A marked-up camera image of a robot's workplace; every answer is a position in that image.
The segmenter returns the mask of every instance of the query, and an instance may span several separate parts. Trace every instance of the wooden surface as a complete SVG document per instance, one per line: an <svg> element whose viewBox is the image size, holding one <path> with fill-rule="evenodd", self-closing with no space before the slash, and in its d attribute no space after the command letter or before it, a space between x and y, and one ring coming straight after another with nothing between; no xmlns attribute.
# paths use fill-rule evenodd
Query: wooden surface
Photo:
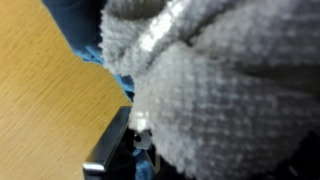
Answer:
<svg viewBox="0 0 320 180"><path fill-rule="evenodd" d="M129 102L107 70L72 54L40 0L1 0L0 17L0 180L83 179Z"/></svg>

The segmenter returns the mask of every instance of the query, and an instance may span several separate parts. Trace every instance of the blue glove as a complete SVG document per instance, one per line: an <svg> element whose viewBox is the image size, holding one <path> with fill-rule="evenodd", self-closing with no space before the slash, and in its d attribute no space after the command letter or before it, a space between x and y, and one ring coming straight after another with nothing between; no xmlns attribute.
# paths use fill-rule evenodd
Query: blue glove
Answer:
<svg viewBox="0 0 320 180"><path fill-rule="evenodd" d="M100 11L106 0L42 0L49 9L72 51L86 62L102 65L98 47ZM114 75L127 97L132 101L134 85L131 77Z"/></svg>

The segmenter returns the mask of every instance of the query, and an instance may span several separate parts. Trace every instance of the gray towel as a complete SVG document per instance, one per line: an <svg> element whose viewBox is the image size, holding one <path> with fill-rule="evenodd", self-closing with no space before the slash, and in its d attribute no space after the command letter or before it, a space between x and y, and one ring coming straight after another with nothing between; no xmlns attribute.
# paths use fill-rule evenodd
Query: gray towel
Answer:
<svg viewBox="0 0 320 180"><path fill-rule="evenodd" d="M197 179L242 180L320 125L320 0L110 0L104 66L131 75L130 127Z"/></svg>

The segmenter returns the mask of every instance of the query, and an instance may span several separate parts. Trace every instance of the wooden table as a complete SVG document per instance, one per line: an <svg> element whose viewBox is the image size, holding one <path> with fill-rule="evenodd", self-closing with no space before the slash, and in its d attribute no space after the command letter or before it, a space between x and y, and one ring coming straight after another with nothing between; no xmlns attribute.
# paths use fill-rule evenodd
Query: wooden table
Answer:
<svg viewBox="0 0 320 180"><path fill-rule="evenodd" d="M107 70L72 54L40 0L1 0L0 17L0 180L83 179L129 102Z"/></svg>

